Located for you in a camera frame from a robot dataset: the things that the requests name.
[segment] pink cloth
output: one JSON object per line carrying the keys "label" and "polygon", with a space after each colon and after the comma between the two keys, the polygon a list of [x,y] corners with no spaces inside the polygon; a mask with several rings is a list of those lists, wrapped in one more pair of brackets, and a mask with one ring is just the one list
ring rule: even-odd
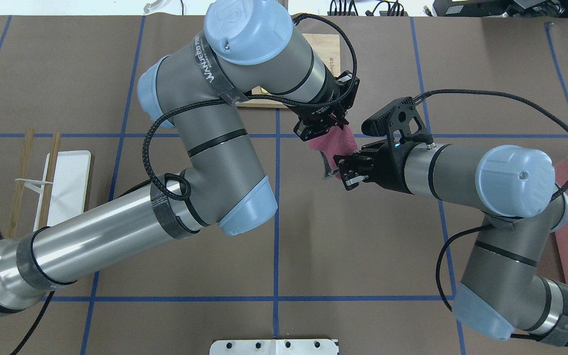
{"label": "pink cloth", "polygon": [[352,155],[358,151],[354,134],[348,125],[343,126],[342,130],[338,126],[330,128],[325,135],[311,139],[308,146],[313,150],[323,151],[333,170],[337,168],[333,159],[334,155]]}

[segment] gray arm segment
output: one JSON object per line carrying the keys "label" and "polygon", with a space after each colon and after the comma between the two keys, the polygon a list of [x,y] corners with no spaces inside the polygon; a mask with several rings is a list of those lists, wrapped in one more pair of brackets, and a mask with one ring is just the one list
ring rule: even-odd
{"label": "gray arm segment", "polygon": [[[561,196],[542,213],[482,231],[473,247],[453,313],[464,325],[494,339],[508,339],[519,328],[544,337],[543,342],[568,342],[568,286],[536,275],[536,265],[549,232],[566,211]],[[484,225],[491,224],[486,216]]]}
{"label": "gray arm segment", "polygon": [[[274,0],[244,2],[245,8],[247,2],[255,5],[253,20],[262,21],[260,11],[271,11],[279,22],[290,23],[291,33],[279,37],[284,41],[281,50],[259,63],[234,64],[221,56],[220,65],[228,78],[243,91],[262,85],[272,92],[289,91],[284,96],[292,95],[296,100],[315,99],[325,88],[325,66],[311,65],[315,54],[292,25],[286,9]],[[219,0],[219,5],[238,6],[238,2]],[[272,19],[267,16],[264,22],[268,25]],[[162,113],[218,99],[192,45],[148,70],[140,79],[138,96],[144,110],[147,106],[142,98]],[[176,239],[214,223],[235,235],[272,218],[277,209],[275,197],[235,106],[197,108],[172,121],[192,162],[192,167],[181,173],[191,186],[191,196],[185,201],[170,200],[183,227],[174,235]],[[167,188],[179,193],[181,184],[168,182]],[[157,203],[151,200],[151,188],[144,187],[21,240],[0,240],[0,315],[24,310],[48,291],[174,240],[155,214]]]}

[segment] table surface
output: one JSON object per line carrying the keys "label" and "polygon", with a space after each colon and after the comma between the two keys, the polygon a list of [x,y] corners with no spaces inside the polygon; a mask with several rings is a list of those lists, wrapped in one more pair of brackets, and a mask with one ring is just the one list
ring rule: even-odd
{"label": "table surface", "polygon": [[[335,18],[350,36],[361,79],[348,119],[360,124],[397,97],[437,88],[500,90],[568,124],[568,20]],[[200,16],[0,16],[0,226],[11,210],[23,133],[36,128],[30,177],[40,176],[51,135],[61,150],[89,150],[90,208],[146,175],[149,118],[133,93],[158,58],[187,45]],[[307,33],[331,33],[311,20]],[[342,67],[352,61],[342,47]],[[521,104],[437,95],[420,108],[437,141],[519,144],[568,155],[568,138]],[[528,341],[497,342],[462,327],[437,295],[433,271],[444,239],[481,223],[479,211],[365,184],[346,192],[322,180],[316,151],[293,138],[287,110],[242,109],[276,191],[276,218],[233,238],[218,227],[145,252],[79,280],[54,297],[28,354],[207,354],[216,339],[330,337],[341,353],[568,354]],[[189,166],[180,138],[163,131],[159,172]],[[20,234],[36,201],[23,199]],[[442,285],[453,299],[474,237],[451,247]],[[562,280],[550,240],[539,274]],[[0,353],[13,349],[40,305],[0,319]]]}

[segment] white stand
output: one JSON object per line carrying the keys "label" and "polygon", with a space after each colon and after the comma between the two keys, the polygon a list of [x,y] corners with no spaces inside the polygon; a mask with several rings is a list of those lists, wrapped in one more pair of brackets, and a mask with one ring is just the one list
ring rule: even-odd
{"label": "white stand", "polygon": [[38,218],[46,184],[53,185],[47,225],[59,224],[85,211],[91,153],[88,150],[59,151],[53,182],[45,181],[48,163],[49,154],[45,159],[43,180],[17,179],[23,181],[23,186],[38,193],[34,231],[38,230]]}
{"label": "white stand", "polygon": [[338,344],[332,339],[215,341],[210,355],[338,355]]}

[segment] braided black cable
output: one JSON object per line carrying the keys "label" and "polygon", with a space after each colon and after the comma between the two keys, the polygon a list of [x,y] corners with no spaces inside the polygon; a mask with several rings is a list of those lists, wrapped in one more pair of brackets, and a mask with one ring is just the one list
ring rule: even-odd
{"label": "braided black cable", "polygon": [[[466,89],[440,89],[440,90],[430,90],[430,91],[424,92],[423,94],[419,94],[419,95],[417,95],[416,97],[413,98],[413,101],[414,101],[415,105],[419,105],[426,98],[431,97],[433,95],[437,95],[437,94],[471,94],[471,95],[490,95],[490,96],[506,97],[508,99],[519,101],[520,103],[524,103],[524,104],[534,108],[535,110],[537,110],[541,114],[546,115],[549,119],[554,121],[563,130],[565,130],[568,133],[568,125],[566,123],[562,122],[558,117],[552,115],[549,111],[545,110],[544,108],[540,107],[539,105],[537,105],[535,103],[532,103],[532,101],[529,101],[528,99],[523,99],[523,97],[508,94],[508,93],[505,93],[505,92],[487,91],[487,90],[466,90]],[[564,191],[566,191],[567,189],[568,189],[568,179],[564,184],[562,184],[561,188],[559,188],[555,191],[555,193],[554,193],[554,195],[552,195],[552,198],[551,198],[550,201],[554,201],[556,198],[559,198],[564,193]]]}
{"label": "braided black cable", "polygon": [[[352,55],[352,78],[350,79],[350,83],[347,86],[347,89],[345,90],[343,95],[340,95],[339,97],[336,97],[335,99],[333,99],[331,101],[327,101],[325,103],[317,103],[317,104],[302,103],[300,101],[293,101],[293,100],[284,99],[282,97],[276,97],[276,96],[271,96],[271,95],[248,95],[247,96],[248,99],[250,99],[250,100],[252,100],[252,99],[266,99],[266,100],[277,101],[278,103],[282,103],[282,104],[288,105],[288,106],[320,108],[320,107],[327,107],[327,106],[331,106],[331,105],[340,103],[343,99],[345,99],[352,92],[352,90],[354,90],[355,81],[356,81],[357,62],[356,62],[356,54],[354,52],[354,47],[353,47],[352,43],[350,42],[350,39],[348,38],[348,36],[334,22],[327,20],[327,19],[325,19],[321,16],[317,16],[315,14],[309,14],[309,13],[299,14],[298,16],[293,18],[293,23],[295,24],[295,26],[297,26],[300,22],[302,22],[306,18],[313,18],[315,20],[321,21],[321,22],[326,23],[327,25],[333,27],[338,32],[338,34],[340,34],[340,36],[343,38],[343,40],[345,41],[345,44],[347,45],[348,49],[350,50],[350,54]],[[156,176],[156,173],[153,170],[153,167],[150,163],[150,155],[149,155],[150,143],[153,139],[153,136],[155,135],[155,132],[158,130],[158,128],[161,126],[161,124],[164,123],[164,121],[166,121],[167,119],[169,119],[169,118],[171,118],[175,115],[182,114],[183,112],[187,112],[189,110],[194,110],[195,108],[206,107],[206,106],[215,106],[215,105],[221,105],[221,104],[226,104],[226,102],[223,99],[216,99],[216,100],[210,100],[210,101],[201,101],[199,103],[189,104],[189,105],[182,106],[180,108],[175,108],[174,110],[171,110],[170,112],[167,112],[166,114],[164,114],[161,117],[159,117],[158,119],[156,119],[156,121],[152,124],[152,126],[148,130],[148,133],[146,133],[146,136],[144,137],[144,143],[142,145],[142,161],[144,163],[144,170],[146,171],[146,175],[148,175],[150,182],[152,184],[154,184],[156,188],[158,188],[160,191],[162,191],[162,193],[164,193],[164,195],[168,196],[169,198],[171,198],[173,200],[183,201],[183,200],[187,199],[187,197],[190,195],[192,189],[190,187],[189,182],[181,177],[181,179],[182,179],[181,182],[185,185],[185,192],[182,195],[178,195],[176,193],[173,193],[172,191],[169,191],[166,188],[165,184],[162,183],[159,180],[159,178]]]}
{"label": "braided black cable", "polygon": [[440,297],[442,298],[442,302],[449,311],[453,311],[451,304],[448,303],[448,299],[446,299],[446,295],[444,294],[444,290],[442,289],[442,281],[440,281],[440,269],[442,268],[442,259],[444,259],[444,254],[446,254],[446,250],[450,247],[451,243],[455,240],[458,240],[462,236],[467,236],[469,234],[473,234],[475,232],[486,231],[488,229],[493,229],[493,225],[480,225],[479,227],[466,229],[466,231],[459,232],[454,236],[451,236],[442,246],[442,250],[440,250],[440,254],[437,256],[437,263],[435,264],[435,283],[437,285],[437,292],[439,292]]}

